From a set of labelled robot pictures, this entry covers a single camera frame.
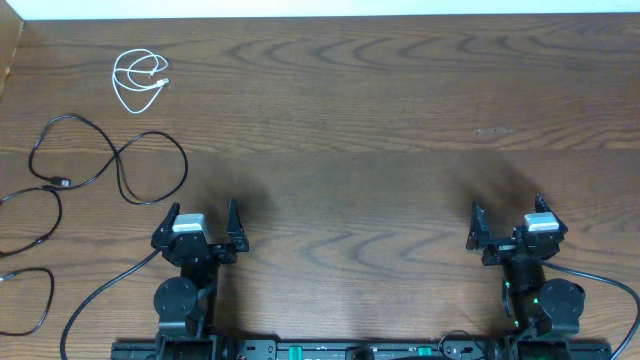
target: wood grain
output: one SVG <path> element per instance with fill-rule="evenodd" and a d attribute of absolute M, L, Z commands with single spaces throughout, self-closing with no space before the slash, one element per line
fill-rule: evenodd
<path fill-rule="evenodd" d="M 1 339 L 0 357 L 58 358 L 73 310 L 151 251 L 150 234 L 171 201 L 205 213 L 221 239 L 228 200 L 240 202 L 252 249 L 222 272 L 217 324 L 229 329 L 401 339 L 508 328 L 501 270 L 464 250 L 470 204 L 482 200 L 507 231 L 537 192 L 570 228 L 555 262 L 640 289 L 638 20 L 30 22 L 0 102 L 2 194 L 39 184 L 28 152 L 44 124 L 67 112 L 95 121 L 116 146 L 145 130 L 166 131 L 184 145 L 190 173 L 176 195 L 149 207 L 118 196 L 113 168 L 62 194 L 55 236 L 0 263 L 3 271 L 46 265 L 58 284 L 42 329 Z M 172 64 L 169 88 L 141 115 L 127 114 L 110 85 L 113 60 L 134 47 Z M 79 182 L 109 156 L 97 133 L 61 123 L 35 165 Z M 169 190 L 182 171 L 179 154 L 160 138 L 137 143 L 124 162 L 145 197 Z M 53 221 L 45 196 L 2 206 L 0 244 L 18 246 L 45 231 Z M 100 295 L 74 325 L 69 355 L 104 359 L 116 339 L 153 338 L 153 294 L 177 274 L 155 259 Z M 571 280 L 587 291 L 581 336 L 616 346 L 631 324 L 632 300 Z M 0 324 L 37 318 L 42 300 L 34 294 L 46 279 L 25 275 L 5 285 Z M 623 357 L 638 356 L 634 340 Z"/>

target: white cable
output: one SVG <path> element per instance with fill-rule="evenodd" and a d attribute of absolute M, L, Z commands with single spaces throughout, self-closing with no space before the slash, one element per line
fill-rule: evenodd
<path fill-rule="evenodd" d="M 145 55 L 145 56 L 139 58 L 138 60 L 134 61 L 126 69 L 125 68 L 119 68 L 118 67 L 118 63 L 120 62 L 120 59 L 122 59 L 122 57 L 124 57 L 124 56 L 126 56 L 128 54 L 134 53 L 134 52 L 144 52 L 144 53 L 147 53 L 147 55 Z M 139 63 L 139 62 L 141 62 L 143 60 L 146 60 L 148 58 L 153 58 L 156 61 L 156 66 L 154 66 L 153 69 L 151 69 L 151 70 L 134 70 L 133 69 L 133 67 L 137 63 Z M 160 61 L 158 61 L 158 59 L 160 59 L 160 60 L 162 60 L 164 62 L 164 66 L 163 67 L 160 67 Z M 122 54 L 120 54 L 120 56 L 118 56 L 118 58 L 116 59 L 116 62 L 113 64 L 113 72 L 111 73 L 111 83 L 113 84 L 113 90 L 116 92 L 116 96 L 118 97 L 118 99 L 120 100 L 122 105 L 124 105 L 125 109 L 127 109 L 132 114 L 140 114 L 141 112 L 147 110 L 147 108 L 149 106 L 151 106 L 151 104 L 156 99 L 156 97 L 158 97 L 158 94 L 160 94 L 160 91 L 162 91 L 162 88 L 169 83 L 169 79 L 165 78 L 165 79 L 158 80 L 154 84 L 151 84 L 151 85 L 138 84 L 137 82 L 133 81 L 133 79 L 131 78 L 131 73 L 149 74 L 149 77 L 152 77 L 155 73 L 161 72 L 161 71 L 165 70 L 167 67 L 169 67 L 169 62 L 167 61 L 167 59 L 165 59 L 164 57 L 162 57 L 162 56 L 160 56 L 158 54 L 154 54 L 154 53 L 152 53 L 151 51 L 149 51 L 147 49 L 133 49 L 133 50 L 125 51 Z M 118 72 L 127 73 L 127 78 L 129 79 L 131 84 L 133 84 L 133 87 L 129 87 L 129 86 L 121 83 L 120 80 L 118 80 L 118 76 L 117 76 Z M 120 91 L 118 90 L 118 86 L 122 86 L 123 88 L 125 88 L 127 90 L 136 91 L 136 92 L 149 91 L 149 90 L 153 90 L 153 89 L 158 89 L 158 90 L 156 90 L 156 93 L 153 94 L 153 96 L 151 97 L 151 100 L 149 100 L 149 102 L 147 103 L 147 105 L 145 107 L 143 107 L 141 110 L 133 111 L 124 102 L 124 100 L 122 99 L 122 96 L 120 96 Z"/>

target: black cable wire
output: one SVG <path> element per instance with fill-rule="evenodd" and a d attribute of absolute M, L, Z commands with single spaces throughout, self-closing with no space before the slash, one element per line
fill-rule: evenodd
<path fill-rule="evenodd" d="M 76 311 L 73 312 L 73 315 L 71 315 L 71 318 L 67 322 L 67 325 L 64 327 L 64 330 L 62 331 L 62 337 L 60 338 L 60 357 L 62 358 L 62 360 L 68 359 L 67 349 L 66 349 L 67 336 L 69 336 L 69 331 L 71 330 L 71 326 L 73 325 L 73 322 L 76 321 L 76 318 L 78 317 L 78 315 L 80 315 L 80 312 L 82 312 L 82 310 L 84 310 L 84 308 L 87 305 L 89 305 L 91 300 L 93 300 L 101 292 L 105 291 L 106 289 L 110 288 L 113 284 L 126 278 L 127 276 L 136 272 L 141 267 L 145 266 L 149 261 L 151 261 L 151 259 L 153 259 L 156 255 L 158 255 L 159 252 L 160 250 L 155 250 L 154 252 L 151 253 L 151 255 L 147 256 L 144 260 L 140 261 L 136 266 L 123 272 L 122 274 L 116 276 L 115 278 L 109 280 L 107 283 L 97 288 L 96 291 L 94 291 L 91 295 L 89 295 L 89 297 L 85 301 L 83 301 L 82 304 L 80 304 L 80 306 L 78 306 Z"/>
<path fill-rule="evenodd" d="M 49 132 L 49 130 L 51 129 L 51 127 L 56 124 L 58 121 L 61 120 L 75 120 L 75 121 L 79 121 L 81 123 L 84 123 L 90 127 L 92 127 L 93 129 L 95 129 L 97 132 L 100 133 L 100 135 L 102 135 L 102 137 L 105 139 L 105 141 L 107 142 L 107 144 L 109 145 L 109 148 L 111 149 L 111 151 L 113 152 L 113 156 L 109 159 L 109 161 L 107 161 L 107 163 L 102 167 L 102 169 L 100 169 L 100 171 L 98 171 L 98 173 L 96 175 L 94 175 L 92 178 L 90 178 L 89 180 L 80 183 L 78 185 L 74 185 L 71 186 L 71 181 L 63 178 L 63 177 L 59 177 L 59 176 L 53 176 L 53 177 L 47 177 L 44 176 L 40 173 L 38 173 L 34 168 L 33 168 L 33 158 L 35 157 L 36 151 L 38 150 L 38 148 L 40 147 L 40 145 L 42 144 L 42 141 L 44 140 L 45 136 L 47 135 L 47 133 Z M 127 147 L 129 147 L 129 145 L 133 144 L 134 142 L 140 140 L 141 138 L 147 136 L 147 135 L 160 135 L 163 136 L 165 138 L 167 138 L 169 141 L 171 141 L 177 148 L 178 150 L 180 150 L 180 154 L 182 155 L 182 158 L 184 159 L 184 174 L 182 175 L 182 179 L 180 179 L 180 182 L 178 183 L 178 185 L 173 188 L 173 190 L 169 191 L 168 193 L 166 193 L 165 195 L 154 199 L 154 200 L 150 200 L 150 201 L 133 201 L 131 200 L 127 195 L 125 195 L 125 191 L 123 189 L 122 186 L 122 182 L 123 182 L 123 177 L 124 177 L 124 170 L 122 172 L 121 175 L 121 169 L 123 169 L 123 165 L 122 165 L 122 159 L 120 158 L 120 153 L 122 151 L 124 151 L 124 149 L 126 149 Z M 111 163 L 115 160 L 116 162 L 116 177 L 118 180 L 118 190 L 120 191 L 120 195 L 122 196 L 122 198 L 127 201 L 130 204 L 133 205 L 151 205 L 151 204 L 155 204 L 159 201 L 162 201 L 164 199 L 166 199 L 167 197 L 173 195 L 176 191 L 178 191 L 178 189 L 180 189 L 180 187 L 182 187 L 182 184 L 184 184 L 185 180 L 187 179 L 187 174 L 189 172 L 189 163 L 187 161 L 187 154 L 184 152 L 184 149 L 182 148 L 182 146 L 180 145 L 180 143 L 178 143 L 173 137 L 171 137 L 169 134 L 164 133 L 162 131 L 147 131 L 144 132 L 142 134 L 139 134 L 137 136 L 135 136 L 133 139 L 129 140 L 128 143 L 126 143 L 123 147 L 121 147 L 120 149 L 116 149 L 116 147 L 113 145 L 113 143 L 111 142 L 111 139 L 109 139 L 109 137 L 107 136 L 107 134 L 105 134 L 104 131 L 102 131 L 102 129 L 100 129 L 97 125 L 95 125 L 94 123 L 92 123 L 91 121 L 78 116 L 78 115 L 61 115 L 58 117 L 53 118 L 52 120 L 50 120 L 47 125 L 45 125 L 44 129 L 42 130 L 42 133 L 40 133 L 40 136 L 38 137 L 35 145 L 33 146 L 33 149 L 31 149 L 31 153 L 29 153 L 29 171 L 31 171 L 31 173 L 42 179 L 45 181 L 48 181 L 50 183 L 47 185 L 43 185 L 40 187 L 33 187 L 33 188 L 28 188 L 28 189 L 24 189 L 24 190 L 19 190 L 16 191 L 6 197 L 4 197 L 2 200 L 0 200 L 0 205 L 2 205 L 2 203 L 6 202 L 7 200 L 20 195 L 20 194 L 24 194 L 26 192 L 30 192 L 30 191 L 35 191 L 35 190 L 42 190 L 42 191 L 48 191 L 51 194 L 53 194 L 56 198 L 56 201 L 58 203 L 58 219 L 56 220 L 56 223 L 53 225 L 53 227 L 51 228 L 51 230 L 49 230 L 48 233 L 38 237 L 36 240 L 34 240 L 33 243 L 25 246 L 24 248 L 15 250 L 15 251 L 10 251 L 10 252 L 0 252 L 0 259 L 1 258 L 6 258 L 12 255 L 16 255 L 19 254 L 23 251 L 29 250 L 32 247 L 39 245 L 41 243 L 43 243 L 45 240 L 47 240 L 51 234 L 53 234 L 53 232 L 56 230 L 56 228 L 58 227 L 58 225 L 60 224 L 60 220 L 62 219 L 62 202 L 60 200 L 60 196 L 58 195 L 59 191 L 66 191 L 66 190 L 75 190 L 75 189 L 79 189 L 81 187 L 87 186 L 89 184 L 91 184 L 92 182 L 94 182 L 98 177 L 100 177 L 100 175 L 102 175 L 105 170 L 109 167 L 109 165 L 111 165 Z M 127 193 L 129 196 L 133 197 L 133 198 L 137 198 L 135 194 L 133 194 L 133 192 L 131 192 L 131 190 L 127 187 Z"/>
<path fill-rule="evenodd" d="M 51 280 L 51 289 L 49 290 L 49 300 L 47 300 L 47 306 L 44 308 L 44 312 L 42 313 L 42 317 L 40 318 L 40 321 L 38 321 L 38 324 L 31 330 L 29 331 L 25 331 L 25 332 L 21 332 L 21 333 L 12 333 L 12 332 L 5 332 L 5 331 L 0 331 L 0 336 L 27 336 L 27 335 L 31 335 L 34 332 L 36 332 L 36 330 L 38 330 L 40 328 L 40 326 L 42 326 L 42 323 L 44 323 L 44 319 L 47 317 L 47 314 L 49 314 L 49 308 L 51 308 L 51 302 L 53 301 L 53 291 L 56 287 L 55 285 L 55 281 L 53 279 L 53 273 L 47 269 L 47 268 L 41 268 L 41 267 L 34 267 L 34 268 L 26 268 L 26 269 L 20 269 L 20 270 L 15 270 L 13 272 L 10 272 L 2 277 L 0 277 L 0 282 L 4 282 L 4 281 L 9 281 L 13 278 L 15 278 L 16 276 L 25 273 L 25 272 L 29 272 L 29 271 L 42 271 L 45 272 L 47 275 L 49 275 L 49 279 Z"/>
<path fill-rule="evenodd" d="M 465 335 L 469 336 L 471 338 L 471 341 L 473 341 L 473 343 L 476 344 L 478 349 L 480 349 L 480 351 L 482 351 L 482 356 L 479 357 L 479 358 L 473 359 L 473 360 L 482 360 L 482 359 L 485 358 L 487 349 L 485 347 L 483 347 L 483 346 L 480 346 L 480 344 L 478 344 L 478 342 L 468 332 L 466 332 L 464 330 L 451 330 L 448 333 L 444 334 L 444 336 L 442 338 L 440 338 L 440 341 L 438 342 L 438 351 L 440 353 L 442 353 L 442 356 L 444 356 L 444 357 L 446 357 L 448 359 L 453 359 L 452 357 L 450 357 L 449 355 L 447 355 L 444 352 L 443 343 L 444 343 L 444 339 L 446 339 L 447 337 L 449 337 L 449 336 L 451 336 L 451 335 L 453 335 L 455 333 L 461 333 L 461 334 L 465 334 Z"/>
<path fill-rule="evenodd" d="M 596 281 L 600 281 L 603 282 L 605 284 L 609 284 L 609 285 L 613 285 L 616 287 L 619 287 L 620 289 L 628 292 L 633 299 L 636 301 L 636 319 L 633 322 L 633 325 L 631 325 L 631 329 L 629 330 L 629 332 L 627 333 L 627 336 L 625 336 L 624 340 L 622 340 L 622 342 L 620 343 L 620 346 L 618 346 L 618 348 L 616 349 L 616 351 L 613 352 L 613 354 L 611 354 L 611 357 L 609 358 L 609 360 L 615 360 L 620 353 L 627 347 L 627 345 L 629 345 L 629 342 L 631 341 L 631 339 L 633 338 L 633 335 L 635 335 L 636 331 L 638 330 L 638 325 L 640 325 L 640 297 L 638 296 L 638 294 L 633 291 L 632 288 L 628 287 L 627 285 L 616 281 L 616 280 L 612 280 L 609 278 L 606 278 L 604 276 L 598 276 L 598 275 L 593 275 L 593 274 L 589 274 L 586 272 L 582 272 L 582 271 L 578 271 L 578 270 L 573 270 L 564 266 L 560 266 L 560 265 L 556 265 L 556 264 L 552 264 L 549 262 L 546 262 L 544 260 L 539 260 L 540 264 L 550 268 L 550 269 L 554 269 L 554 270 L 558 270 L 558 271 L 562 271 L 565 272 L 567 274 L 571 274 L 571 275 L 576 275 L 576 276 L 582 276 L 584 278 L 587 279 L 591 279 L 591 280 L 596 280 Z"/>
<path fill-rule="evenodd" d="M 133 204 L 133 205 L 151 205 L 151 204 L 155 204 L 155 203 L 157 203 L 159 201 L 162 201 L 162 200 L 166 199 L 167 197 L 173 195 L 176 191 L 178 191 L 178 189 L 180 189 L 182 184 L 184 184 L 185 180 L 187 179 L 187 173 L 189 172 L 189 164 L 188 164 L 188 161 L 187 161 L 187 154 L 184 152 L 184 149 L 182 148 L 180 143 L 178 143 L 173 137 L 171 137 L 171 135 L 169 135 L 167 133 L 164 133 L 162 131 L 146 131 L 146 132 L 143 132 L 142 134 L 139 134 L 139 135 L 135 136 L 133 139 L 129 140 L 129 142 L 126 143 L 120 149 L 116 149 L 116 147 L 113 145 L 113 143 L 111 142 L 111 139 L 109 139 L 107 134 L 105 134 L 105 132 L 102 131 L 102 129 L 100 129 L 97 125 L 95 125 L 91 121 L 89 121 L 89 120 L 87 120 L 87 119 L 85 119 L 85 118 L 83 118 L 81 116 L 78 116 L 78 115 L 61 115 L 61 116 L 53 118 L 51 121 L 49 121 L 47 123 L 47 125 L 45 125 L 44 129 L 42 130 L 42 133 L 40 134 L 40 137 L 36 141 L 36 144 L 33 146 L 33 149 L 31 150 L 31 153 L 29 154 L 29 171 L 31 171 L 31 173 L 33 175 L 35 175 L 36 177 L 38 177 L 38 178 L 40 178 L 42 180 L 49 181 L 53 185 L 58 185 L 58 184 L 56 184 L 56 180 L 59 179 L 58 177 L 47 177 L 47 176 L 41 175 L 37 171 L 35 171 L 35 169 L 33 168 L 33 158 L 34 158 L 34 156 L 36 154 L 36 150 L 38 150 L 38 147 L 40 147 L 40 144 L 44 140 L 44 137 L 47 135 L 47 132 L 49 132 L 49 129 L 51 128 L 51 126 L 53 126 L 53 124 L 57 123 L 58 121 L 65 120 L 65 119 L 72 119 L 72 120 L 80 121 L 80 122 L 82 122 L 84 124 L 87 124 L 87 125 L 91 126 L 92 128 L 94 128 L 97 132 L 100 133 L 100 135 L 102 135 L 104 140 L 107 142 L 107 144 L 109 145 L 109 148 L 111 148 L 111 151 L 113 152 L 113 156 L 109 159 L 109 161 L 107 161 L 107 163 L 102 167 L 102 169 L 100 169 L 100 171 L 98 171 L 98 173 L 96 175 L 94 175 L 92 178 L 90 178 L 89 180 L 87 180 L 87 181 L 85 181 L 85 182 L 83 182 L 81 184 L 74 185 L 74 186 L 52 186 L 52 188 L 57 190 L 57 191 L 75 190 L 75 189 L 79 189 L 79 188 L 81 188 L 83 186 L 87 186 L 87 185 L 91 184 L 98 177 L 100 177 L 100 175 L 102 175 L 102 173 L 104 173 L 105 170 L 107 170 L 109 165 L 111 165 L 111 162 L 113 162 L 114 160 L 116 161 L 116 177 L 117 177 L 117 180 L 118 180 L 118 190 L 120 191 L 120 195 L 122 196 L 122 198 L 125 201 L 127 201 L 128 203 Z M 133 200 L 129 199 L 125 195 L 124 190 L 122 188 L 122 181 L 121 181 L 121 176 L 120 176 L 120 168 L 121 168 L 120 162 L 122 160 L 120 159 L 120 153 L 124 149 L 129 147 L 129 145 L 133 144 L 134 142 L 140 140 L 141 138 L 143 138 L 143 137 L 145 137 L 147 135 L 164 136 L 169 141 L 171 141 L 178 148 L 178 150 L 180 150 L 180 153 L 182 154 L 182 158 L 184 159 L 184 174 L 182 175 L 182 179 L 180 180 L 178 185 L 175 188 L 173 188 L 173 190 L 171 190 L 168 193 L 166 193 L 165 195 L 163 195 L 163 196 L 161 196 L 161 197 L 159 197 L 159 198 L 157 198 L 155 200 L 137 202 L 137 201 L 133 201 Z M 134 194 L 131 193 L 131 191 L 129 189 L 127 189 L 127 191 L 129 192 L 129 195 L 131 195 L 132 197 L 136 197 Z"/>
<path fill-rule="evenodd" d="M 43 241 L 47 240 L 49 238 L 49 236 L 51 236 L 51 234 L 53 234 L 53 232 L 56 231 L 56 229 L 58 228 L 58 225 L 60 225 L 60 220 L 62 220 L 62 201 L 60 200 L 60 195 L 58 195 L 58 193 L 55 190 L 53 190 L 51 188 L 48 188 L 47 186 L 48 185 L 45 185 L 45 186 L 42 186 L 42 187 L 27 188 L 27 189 L 23 189 L 23 190 L 20 190 L 20 191 L 16 191 L 13 194 L 9 194 L 9 195 L 5 196 L 4 198 L 2 198 L 0 200 L 0 206 L 1 206 L 3 203 L 7 202 L 8 200 L 12 199 L 15 196 L 18 196 L 20 194 L 24 194 L 24 193 L 30 192 L 30 191 L 38 191 L 38 190 L 40 190 L 40 191 L 46 191 L 46 192 L 49 192 L 50 194 L 52 194 L 56 198 L 56 203 L 58 204 L 58 218 L 56 219 L 55 224 L 53 224 L 53 227 L 51 227 L 51 229 L 47 233 L 45 233 L 43 235 L 40 235 L 31 244 L 29 244 L 29 245 L 27 245 L 27 246 L 25 246 L 23 248 L 20 248 L 18 250 L 9 251 L 9 252 L 0 251 L 0 259 L 12 256 L 12 255 L 19 254 L 19 253 L 21 253 L 23 251 L 27 251 L 27 250 L 31 249 L 32 247 L 34 247 L 36 245 L 41 244 Z"/>

